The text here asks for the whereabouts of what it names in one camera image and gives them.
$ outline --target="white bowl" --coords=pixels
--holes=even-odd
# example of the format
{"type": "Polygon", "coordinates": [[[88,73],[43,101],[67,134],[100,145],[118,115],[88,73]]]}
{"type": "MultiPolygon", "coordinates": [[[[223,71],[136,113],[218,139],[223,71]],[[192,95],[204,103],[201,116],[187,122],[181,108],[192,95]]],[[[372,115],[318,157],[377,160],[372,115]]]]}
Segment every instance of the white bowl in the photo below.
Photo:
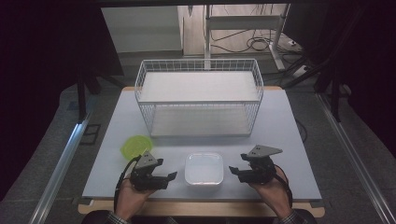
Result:
{"type": "Polygon", "coordinates": [[[224,177],[222,157],[213,152],[191,153],[186,159],[185,178],[190,186],[215,187],[224,177]]]}

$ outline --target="hand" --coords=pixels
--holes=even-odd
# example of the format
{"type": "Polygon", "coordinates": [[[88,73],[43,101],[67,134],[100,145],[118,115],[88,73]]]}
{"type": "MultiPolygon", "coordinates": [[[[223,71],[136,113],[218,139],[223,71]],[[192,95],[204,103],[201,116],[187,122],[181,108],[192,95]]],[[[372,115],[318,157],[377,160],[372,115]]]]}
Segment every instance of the hand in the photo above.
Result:
{"type": "MultiPolygon", "coordinates": [[[[276,174],[283,180],[287,181],[285,174],[276,166],[276,174]]],[[[289,197],[282,184],[273,178],[265,185],[249,184],[262,197],[262,200],[276,213],[281,220],[291,214],[292,210],[289,206],[289,197]]]]}
{"type": "Polygon", "coordinates": [[[131,181],[124,179],[120,187],[120,195],[117,201],[116,215],[124,220],[130,219],[142,207],[149,195],[156,190],[137,191],[131,181]]]}

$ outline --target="sleeve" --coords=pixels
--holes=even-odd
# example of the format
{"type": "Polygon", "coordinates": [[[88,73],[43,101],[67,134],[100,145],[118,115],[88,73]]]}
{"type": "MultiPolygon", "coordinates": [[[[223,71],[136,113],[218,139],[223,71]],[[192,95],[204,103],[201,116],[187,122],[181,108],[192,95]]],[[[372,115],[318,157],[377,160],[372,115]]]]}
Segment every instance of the sleeve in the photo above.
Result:
{"type": "Polygon", "coordinates": [[[131,222],[125,221],[113,212],[110,212],[108,213],[107,221],[105,224],[131,224],[131,222]]]}
{"type": "Polygon", "coordinates": [[[308,224],[308,221],[300,217],[296,211],[279,221],[279,224],[308,224]]]}

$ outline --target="wire basket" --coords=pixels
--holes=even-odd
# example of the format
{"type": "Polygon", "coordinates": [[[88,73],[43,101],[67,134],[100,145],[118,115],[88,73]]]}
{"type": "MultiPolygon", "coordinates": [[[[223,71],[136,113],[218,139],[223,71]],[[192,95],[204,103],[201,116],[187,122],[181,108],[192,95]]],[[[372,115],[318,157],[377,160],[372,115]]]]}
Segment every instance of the wire basket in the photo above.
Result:
{"type": "Polygon", "coordinates": [[[254,59],[145,60],[135,83],[151,136],[249,136],[262,94],[254,59]]]}

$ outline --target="person's arm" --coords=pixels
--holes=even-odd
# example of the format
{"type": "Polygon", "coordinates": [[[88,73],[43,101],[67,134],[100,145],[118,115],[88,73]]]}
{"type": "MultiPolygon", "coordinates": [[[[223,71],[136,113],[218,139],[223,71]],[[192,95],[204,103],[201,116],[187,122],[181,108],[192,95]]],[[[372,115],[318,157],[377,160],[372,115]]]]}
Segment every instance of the person's arm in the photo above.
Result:
{"type": "MultiPolygon", "coordinates": [[[[285,181],[287,178],[279,167],[276,167],[276,173],[285,181]]],[[[269,183],[249,184],[260,195],[262,200],[276,213],[280,224],[305,224],[305,219],[298,216],[289,206],[289,197],[282,184],[273,178],[269,183]]]]}
{"type": "Polygon", "coordinates": [[[109,213],[107,222],[113,224],[129,223],[128,220],[136,214],[155,190],[137,191],[129,179],[124,179],[120,187],[117,209],[109,213]]]}

